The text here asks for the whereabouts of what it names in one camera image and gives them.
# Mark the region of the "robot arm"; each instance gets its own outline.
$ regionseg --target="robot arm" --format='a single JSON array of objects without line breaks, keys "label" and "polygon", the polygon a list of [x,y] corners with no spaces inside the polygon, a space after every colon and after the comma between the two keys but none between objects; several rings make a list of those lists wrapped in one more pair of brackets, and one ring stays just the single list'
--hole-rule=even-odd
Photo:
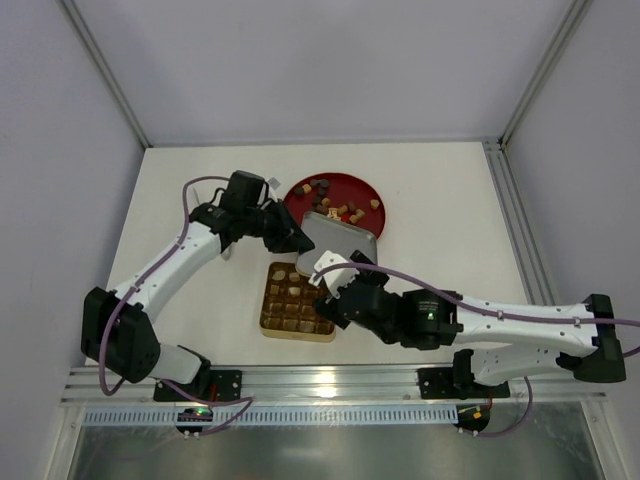
[{"label": "robot arm", "polygon": [[[356,252],[351,261],[369,260]],[[315,265],[347,263],[326,252]],[[384,343],[433,350],[442,345],[476,342],[509,344],[494,350],[461,350],[454,356],[454,382],[462,392],[473,384],[499,385],[522,376],[569,370],[574,378],[609,383],[625,380],[625,366],[613,325],[585,324],[580,319],[613,318],[609,297],[591,295],[584,303],[562,307],[507,305],[446,292],[452,303],[428,290],[389,293],[389,277],[376,271],[332,270],[312,283],[327,284],[330,294],[314,304],[316,311],[341,328],[350,323],[371,330]],[[464,303],[468,308],[460,308]],[[492,315],[478,311],[491,310]],[[510,315],[567,319],[570,324],[531,323]]]},{"label": "robot arm", "polygon": [[[261,177],[235,172],[219,205],[203,203],[191,212],[187,230],[178,236],[180,243],[170,244],[114,290],[94,288],[84,302],[82,352],[99,361],[107,323],[115,319],[106,339],[106,368],[131,383],[147,376],[172,380],[202,398],[213,381],[211,363],[185,347],[160,344],[152,325],[169,299],[198,269],[243,236],[262,238],[272,253],[304,253],[315,247],[282,201],[260,203],[265,183]],[[359,252],[351,260],[370,264]],[[346,261],[326,252],[316,264],[316,272],[331,263]],[[461,395],[478,384],[493,386],[511,378],[560,369],[589,382],[625,379],[615,328],[580,324],[578,320],[613,318],[608,297],[592,295],[584,303],[564,307],[495,304],[455,292],[447,292],[447,300],[428,290],[402,295],[387,292],[384,285],[388,278],[384,273],[354,268],[327,272],[311,281],[316,285],[326,282],[330,291],[327,298],[316,301],[314,308],[341,328],[356,323],[384,343],[400,343],[406,348],[433,350],[482,341],[508,344],[496,350],[464,349],[455,354],[453,381]],[[575,323],[505,319],[513,314],[566,318]]]},{"label": "robot arm", "polygon": [[[245,235],[262,238],[272,253],[304,253],[314,248],[282,201],[267,200],[259,205],[265,183],[261,177],[235,172],[218,206],[203,203],[191,212],[179,248],[175,242],[170,244],[113,291],[94,288],[84,303],[82,352],[98,361],[107,320],[129,295],[108,339],[106,367],[132,383],[150,376],[191,384],[189,390],[195,395],[206,388],[210,362],[184,347],[160,344],[152,325],[197,270]],[[154,269],[171,250],[175,252]],[[135,291],[128,293],[132,287]]]}]

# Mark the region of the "gray wall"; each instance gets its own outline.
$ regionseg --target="gray wall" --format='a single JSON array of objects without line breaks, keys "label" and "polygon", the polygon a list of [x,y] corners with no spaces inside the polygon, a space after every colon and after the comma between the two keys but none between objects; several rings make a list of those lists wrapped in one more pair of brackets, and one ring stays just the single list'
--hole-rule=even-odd
[{"label": "gray wall", "polygon": [[0,470],[33,479],[142,157],[51,0],[0,3]]},{"label": "gray wall", "polygon": [[77,0],[155,144],[499,135],[570,0]]},{"label": "gray wall", "polygon": [[[594,2],[510,146],[562,300],[640,320],[640,3]],[[621,328],[628,348],[639,329]],[[613,391],[640,454],[640,356]]]}]

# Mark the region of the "purple cable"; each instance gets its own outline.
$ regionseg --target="purple cable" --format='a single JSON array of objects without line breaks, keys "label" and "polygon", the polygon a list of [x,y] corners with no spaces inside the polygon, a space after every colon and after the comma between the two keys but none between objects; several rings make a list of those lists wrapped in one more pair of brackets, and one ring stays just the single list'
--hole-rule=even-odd
[{"label": "purple cable", "polygon": [[[336,263],[334,265],[329,265],[326,268],[323,268],[319,272],[314,275],[316,277],[322,277],[325,274],[333,271],[340,270],[342,268],[356,268],[359,270],[370,270],[372,272],[380,272],[386,275],[390,275],[392,277],[400,278],[409,283],[413,283],[425,290],[429,290],[431,293],[438,295],[441,298],[444,298],[449,303],[453,303],[454,305],[464,308],[465,310],[469,310],[470,312],[478,313],[480,315],[488,315],[490,317],[494,317],[498,314],[495,310],[487,310],[486,308],[476,307],[475,305],[469,305],[468,303],[463,302],[462,300],[458,300],[452,295],[449,295],[446,292],[434,287],[433,285],[428,284],[427,282],[420,280],[416,277],[408,275],[406,273],[399,272],[397,270],[393,270],[391,268],[381,267],[379,265],[370,265],[368,263]],[[572,318],[538,318],[538,317],[530,317],[528,315],[520,315],[517,313],[503,313],[504,318],[508,318],[511,320],[519,320],[521,322],[530,322],[530,323],[550,323],[556,325],[574,325],[575,319]],[[581,318],[580,323],[584,324],[603,324],[603,325],[626,325],[629,327],[640,327],[640,321],[637,320],[625,320],[623,318]],[[624,357],[631,357],[637,353],[640,353],[640,347],[636,347],[628,352],[623,354]]]},{"label": "purple cable", "polygon": [[180,232],[178,241],[167,251],[167,253],[165,253],[162,256],[162,258],[160,258],[156,263],[151,265],[151,267],[149,267],[149,269],[146,272],[140,275],[140,277],[133,283],[131,288],[129,288],[127,293],[125,293],[123,297],[120,299],[116,307],[113,309],[113,312],[111,312],[109,319],[107,320],[107,324],[104,327],[104,332],[102,332],[102,341],[100,342],[100,352],[98,355],[98,380],[100,381],[100,389],[102,390],[102,393],[104,393],[108,397],[116,393],[124,383],[124,378],[121,378],[120,380],[118,380],[118,383],[116,383],[116,385],[111,390],[107,385],[107,378],[106,378],[107,344],[109,341],[109,336],[111,335],[111,329],[113,328],[113,325],[115,324],[116,319],[118,318],[118,315],[120,315],[120,311],[129,301],[132,295],[137,291],[138,287],[140,287],[140,285],[142,285],[145,282],[145,280],[153,274],[153,272],[158,270],[158,268],[160,268],[167,260],[169,260],[169,258],[171,258],[171,256],[174,253],[176,253],[176,251],[178,251],[178,249],[182,245],[182,242],[184,242],[184,239],[187,236],[187,230],[189,229],[189,205],[187,203],[187,190],[194,183],[202,182],[204,180],[221,180],[221,181],[227,181],[227,182],[229,181],[229,179],[226,177],[205,176],[205,177],[194,178],[193,180],[189,180],[187,183],[184,184],[184,186],[182,187],[182,211],[184,213],[184,223],[182,224],[182,231]]},{"label": "purple cable", "polygon": [[230,400],[228,402],[207,402],[205,400],[201,400],[185,392],[178,385],[173,383],[171,380],[160,380],[160,381],[164,383],[167,387],[169,387],[171,390],[178,393],[180,396],[186,398],[187,400],[191,400],[192,402],[196,402],[196,403],[202,403],[203,405],[207,405],[209,407],[224,407],[224,406],[230,406],[230,405],[238,405],[239,403],[244,403],[244,402],[253,400],[251,397],[242,397],[242,398],[238,398],[237,400]]},{"label": "purple cable", "polygon": [[244,414],[244,412],[246,412],[249,407],[251,406],[251,404],[253,403],[253,399],[249,399],[249,401],[247,402],[247,404],[242,407],[240,410],[238,410],[236,413],[233,414],[233,416],[229,419],[229,420],[225,420],[224,422],[222,422],[220,425],[216,425],[213,428],[210,428],[209,430],[205,430],[204,432],[202,432],[200,434],[201,437],[204,437],[205,435],[212,435],[214,433],[218,433],[221,432],[223,430],[226,430],[227,428],[229,428],[229,426],[235,422],[238,418],[240,418],[242,416],[242,414]]}]

